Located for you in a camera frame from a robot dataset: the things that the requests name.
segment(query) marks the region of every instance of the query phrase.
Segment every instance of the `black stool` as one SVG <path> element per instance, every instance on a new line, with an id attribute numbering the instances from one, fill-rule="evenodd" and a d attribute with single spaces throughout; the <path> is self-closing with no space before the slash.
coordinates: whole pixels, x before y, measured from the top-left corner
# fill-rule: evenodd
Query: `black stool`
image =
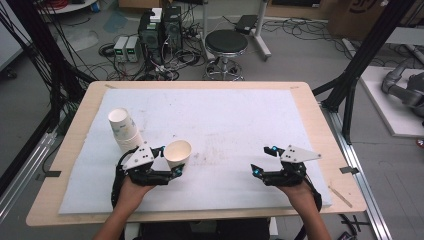
<path id="1" fill-rule="evenodd" d="M 233 30 L 217 30 L 209 33 L 205 39 L 205 47 L 216 60 L 206 65 L 203 78 L 212 80 L 226 80 L 227 76 L 232 81 L 244 80 L 241 66 L 228 58 L 242 55 L 247 48 L 247 39 Z"/>

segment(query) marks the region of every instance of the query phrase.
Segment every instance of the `black pants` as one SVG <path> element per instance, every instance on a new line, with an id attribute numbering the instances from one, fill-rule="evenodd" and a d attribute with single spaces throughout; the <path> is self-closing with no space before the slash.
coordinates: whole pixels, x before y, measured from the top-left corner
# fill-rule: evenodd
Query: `black pants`
<path id="1" fill-rule="evenodd" d="M 196 240 L 188 222 L 161 222 L 143 224 L 138 240 Z M 219 220 L 216 226 L 218 240 L 269 240 L 266 218 Z"/>

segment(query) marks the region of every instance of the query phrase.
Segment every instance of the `chair base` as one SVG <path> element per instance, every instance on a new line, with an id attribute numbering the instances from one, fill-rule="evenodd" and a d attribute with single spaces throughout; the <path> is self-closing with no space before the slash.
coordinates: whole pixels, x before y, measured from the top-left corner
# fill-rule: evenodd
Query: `chair base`
<path id="1" fill-rule="evenodd" d="M 216 61 L 211 61 L 208 65 L 206 65 L 203 80 L 206 78 L 222 81 L 244 81 L 241 66 L 235 61 L 224 57 L 221 57 L 221 59 L 217 59 Z"/>

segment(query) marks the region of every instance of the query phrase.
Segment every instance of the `person's left hand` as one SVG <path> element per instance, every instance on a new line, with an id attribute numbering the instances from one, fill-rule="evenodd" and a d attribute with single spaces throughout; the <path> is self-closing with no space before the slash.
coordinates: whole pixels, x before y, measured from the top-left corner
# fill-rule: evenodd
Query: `person's left hand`
<path id="1" fill-rule="evenodd" d="M 131 215 L 141 204 L 144 195 L 154 187 L 137 185 L 128 176 L 125 177 L 115 209 Z"/>

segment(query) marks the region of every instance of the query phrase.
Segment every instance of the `paper cup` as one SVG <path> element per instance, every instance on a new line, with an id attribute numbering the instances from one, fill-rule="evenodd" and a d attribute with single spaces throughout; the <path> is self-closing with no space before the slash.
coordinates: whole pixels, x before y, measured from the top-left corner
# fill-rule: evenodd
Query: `paper cup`
<path id="1" fill-rule="evenodd" d="M 125 108 L 113 109 L 108 118 L 113 136 L 117 140 L 129 140 L 138 132 L 137 126 Z"/>
<path id="2" fill-rule="evenodd" d="M 136 148 L 137 146 L 140 146 L 143 142 L 143 138 L 141 137 L 141 134 L 139 131 L 136 132 L 134 137 L 128 140 L 118 140 L 116 139 L 116 143 L 118 143 L 119 148 L 121 149 L 122 153 L 126 153 L 129 150 L 132 150 Z"/>
<path id="3" fill-rule="evenodd" d="M 163 155 L 171 169 L 181 164 L 187 164 L 190 154 L 191 145 L 184 140 L 170 143 L 163 151 Z"/>

